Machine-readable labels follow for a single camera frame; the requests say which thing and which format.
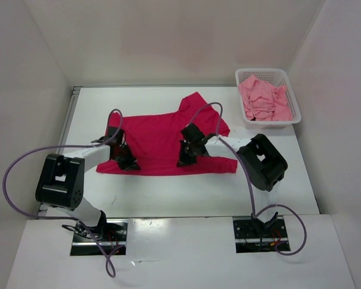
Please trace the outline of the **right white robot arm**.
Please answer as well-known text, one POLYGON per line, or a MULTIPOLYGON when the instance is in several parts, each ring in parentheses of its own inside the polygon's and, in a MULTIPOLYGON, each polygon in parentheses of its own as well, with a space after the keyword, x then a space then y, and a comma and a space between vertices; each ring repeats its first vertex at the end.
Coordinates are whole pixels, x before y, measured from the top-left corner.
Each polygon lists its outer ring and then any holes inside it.
POLYGON ((264 237, 273 230, 278 218, 275 209, 278 192, 288 164, 280 152, 263 134, 252 138, 204 135, 193 123, 181 131, 178 167, 197 163, 198 157, 237 160, 245 173, 250 203, 253 232, 264 237))

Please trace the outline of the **magenta red t shirt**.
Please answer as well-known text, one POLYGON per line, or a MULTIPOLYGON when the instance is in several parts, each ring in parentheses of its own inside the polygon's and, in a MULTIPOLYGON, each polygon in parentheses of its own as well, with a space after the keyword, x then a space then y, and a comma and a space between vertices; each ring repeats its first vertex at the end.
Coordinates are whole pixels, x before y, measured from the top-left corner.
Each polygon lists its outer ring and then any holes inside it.
POLYGON ((183 98, 174 113, 124 116, 122 129, 126 132, 126 142, 141 169, 123 171, 115 161, 107 161, 98 165, 96 171, 103 174, 141 176, 235 173, 237 161, 222 157, 199 157, 194 165, 176 165, 181 148, 181 130, 206 104, 202 96, 195 92, 183 98))

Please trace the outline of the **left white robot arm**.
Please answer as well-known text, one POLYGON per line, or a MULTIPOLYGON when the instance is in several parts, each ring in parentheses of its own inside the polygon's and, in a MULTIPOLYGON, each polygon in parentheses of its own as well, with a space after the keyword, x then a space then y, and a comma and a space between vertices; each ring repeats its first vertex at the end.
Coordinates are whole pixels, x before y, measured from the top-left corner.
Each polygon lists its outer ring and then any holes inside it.
POLYGON ((36 200, 82 221, 92 239, 103 240, 115 229, 107 223, 105 213, 84 197, 84 176, 87 171, 108 161, 123 172, 141 169, 121 128, 108 127, 105 136, 81 150, 65 155, 49 154, 35 191, 36 200))

